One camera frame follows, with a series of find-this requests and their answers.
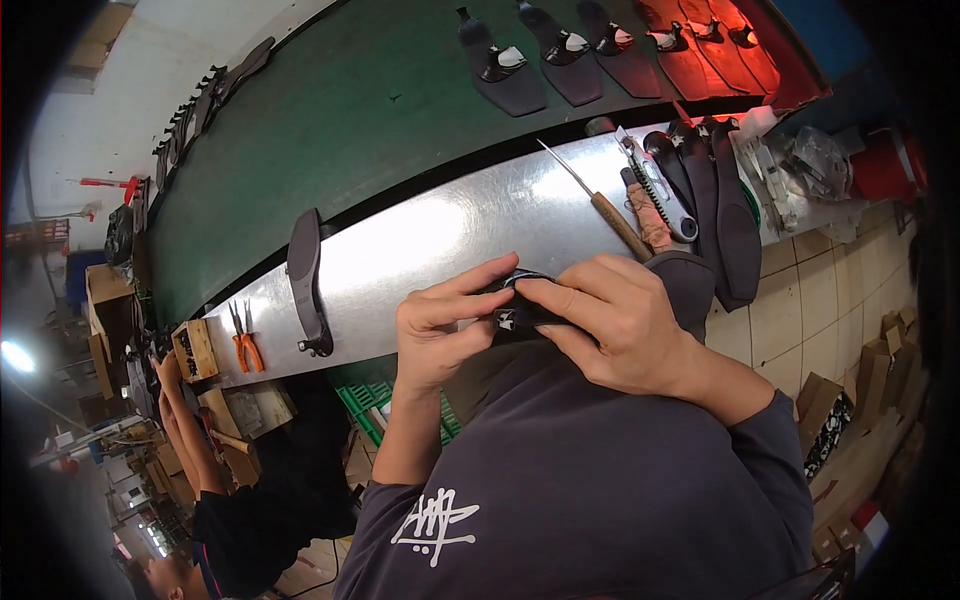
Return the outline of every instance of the cable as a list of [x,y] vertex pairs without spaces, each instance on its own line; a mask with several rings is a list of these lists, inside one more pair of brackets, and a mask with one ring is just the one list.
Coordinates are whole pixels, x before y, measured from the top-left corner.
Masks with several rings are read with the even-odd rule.
[[63,420],[65,420],[66,422],[70,423],[70,424],[73,425],[74,427],[80,427],[83,431],[85,431],[86,433],[88,433],[88,434],[90,434],[90,435],[92,435],[92,436],[95,436],[96,439],[98,439],[98,440],[107,440],[108,442],[113,442],[114,444],[124,444],[124,445],[142,445],[142,444],[144,444],[144,442],[128,442],[127,440],[119,440],[119,439],[117,439],[117,438],[112,438],[112,437],[108,436],[108,435],[105,434],[105,433],[97,433],[96,431],[93,431],[92,429],[90,429],[90,428],[87,427],[86,425],[81,425],[81,424],[77,423],[76,421],[70,419],[70,418],[67,417],[64,413],[60,412],[60,411],[57,410],[56,408],[45,404],[43,401],[41,401],[39,398],[37,398],[36,396],[34,396],[33,394],[31,394],[30,392],[27,392],[26,390],[24,390],[23,387],[21,387],[20,384],[17,383],[17,382],[16,382],[16,379],[14,379],[13,377],[10,377],[9,375],[7,375],[7,380],[10,381],[10,382],[13,384],[13,386],[16,387],[17,390],[19,390],[20,392],[23,392],[23,394],[24,394],[26,397],[28,397],[29,399],[33,400],[34,402],[36,402],[37,404],[39,404],[39,405],[42,406],[43,408],[45,408],[45,409],[47,409],[48,411],[50,411],[51,413],[53,413],[54,415],[57,415],[57,416],[60,417],[61,419],[63,419]]
[[337,564],[337,572],[334,573],[333,579],[331,579],[330,581],[324,581],[323,583],[317,584],[316,586],[314,586],[314,587],[312,587],[312,588],[302,589],[301,591],[298,591],[297,593],[295,593],[295,594],[292,595],[292,596],[288,596],[287,594],[283,593],[282,591],[279,591],[278,589],[274,589],[274,592],[276,592],[276,594],[277,594],[278,596],[280,596],[280,598],[283,598],[283,600],[290,600],[291,598],[296,598],[297,596],[303,595],[303,594],[305,594],[305,593],[308,592],[308,591],[313,591],[313,590],[316,589],[316,588],[322,588],[323,586],[329,586],[329,585],[332,584],[333,582],[337,581],[337,577],[340,576],[340,557],[337,556],[337,541],[336,541],[336,540],[331,540],[330,543],[333,544],[333,561]]

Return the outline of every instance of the box cutter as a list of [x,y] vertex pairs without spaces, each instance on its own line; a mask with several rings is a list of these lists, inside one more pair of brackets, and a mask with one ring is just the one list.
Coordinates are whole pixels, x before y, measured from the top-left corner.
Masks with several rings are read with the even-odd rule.
[[620,152],[627,156],[630,169],[636,175],[636,180],[653,201],[663,222],[670,228],[670,232],[678,241],[689,244],[697,239],[697,222],[686,212],[680,199],[670,188],[670,182],[660,171],[659,166],[643,148],[622,127],[616,128],[613,134]]

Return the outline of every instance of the wooden box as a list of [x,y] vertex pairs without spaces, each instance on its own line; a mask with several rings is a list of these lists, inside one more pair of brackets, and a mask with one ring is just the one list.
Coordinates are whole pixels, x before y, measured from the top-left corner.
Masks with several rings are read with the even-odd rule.
[[177,327],[173,334],[173,343],[183,381],[193,383],[220,372],[217,369],[217,359],[213,356],[210,336],[206,331],[206,320],[194,319]]

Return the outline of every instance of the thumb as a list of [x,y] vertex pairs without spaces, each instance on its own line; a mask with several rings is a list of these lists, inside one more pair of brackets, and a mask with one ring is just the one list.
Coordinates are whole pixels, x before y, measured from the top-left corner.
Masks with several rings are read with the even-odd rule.
[[557,345],[587,379],[604,368],[604,356],[586,333],[571,325],[537,325],[537,331]]

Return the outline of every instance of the worker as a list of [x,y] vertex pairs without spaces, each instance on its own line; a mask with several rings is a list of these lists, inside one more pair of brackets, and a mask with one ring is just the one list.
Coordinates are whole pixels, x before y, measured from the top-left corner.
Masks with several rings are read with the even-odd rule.
[[[517,262],[397,309],[390,421],[334,597],[747,598],[808,569],[791,399],[681,330],[620,256],[471,294]],[[510,362],[441,454],[441,385],[514,293],[577,327],[538,326],[552,344]]]
[[[350,426],[339,398],[317,397],[314,379],[314,394],[298,403],[289,426],[254,442],[257,483],[228,495],[209,441],[183,400],[176,357],[171,352],[153,362],[163,428],[196,499],[193,566],[171,554],[146,569],[159,600],[260,596],[312,539],[353,533],[356,509],[341,451]],[[288,392],[291,385],[303,382],[286,381]]]

